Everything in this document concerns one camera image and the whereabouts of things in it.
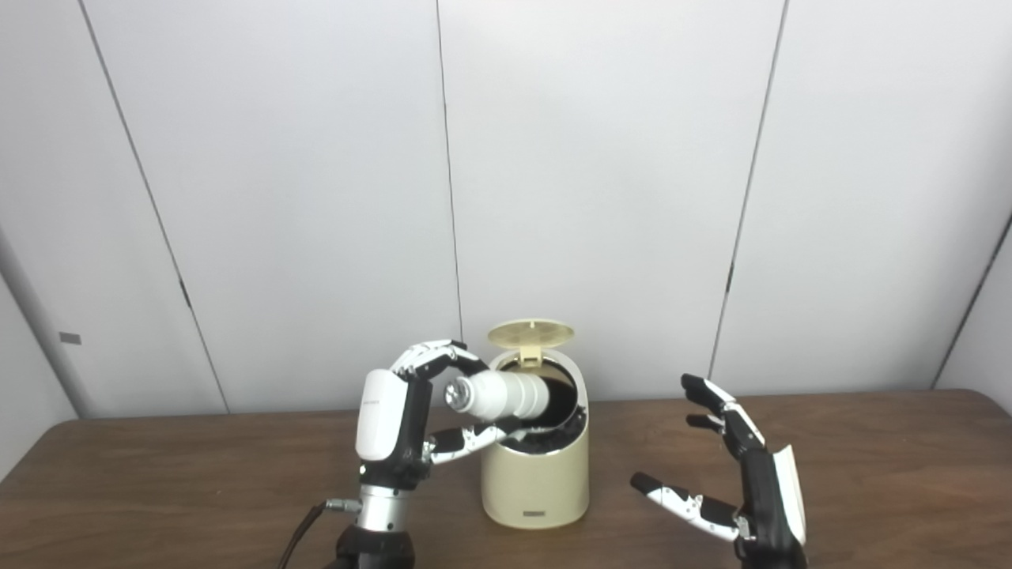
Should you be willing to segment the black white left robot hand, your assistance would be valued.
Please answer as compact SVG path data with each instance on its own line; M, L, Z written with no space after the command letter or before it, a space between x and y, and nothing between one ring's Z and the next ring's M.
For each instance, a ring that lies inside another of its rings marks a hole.
M413 345L387 370L366 375L355 443L361 484L413 491L433 465L525 436L520 418L513 416L427 433L432 380L448 368L474 377L490 367L465 343L445 339Z

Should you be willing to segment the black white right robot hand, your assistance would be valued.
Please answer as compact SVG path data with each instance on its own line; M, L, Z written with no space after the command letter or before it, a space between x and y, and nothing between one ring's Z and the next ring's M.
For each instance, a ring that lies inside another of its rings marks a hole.
M743 486L741 505L664 484L643 472L630 477L630 486L687 525L711 534L734 547L743 568L806 568L805 502L789 444L772 451L747 410L709 379L681 375L690 402L706 414L690 414L691 428L712 430L738 464Z

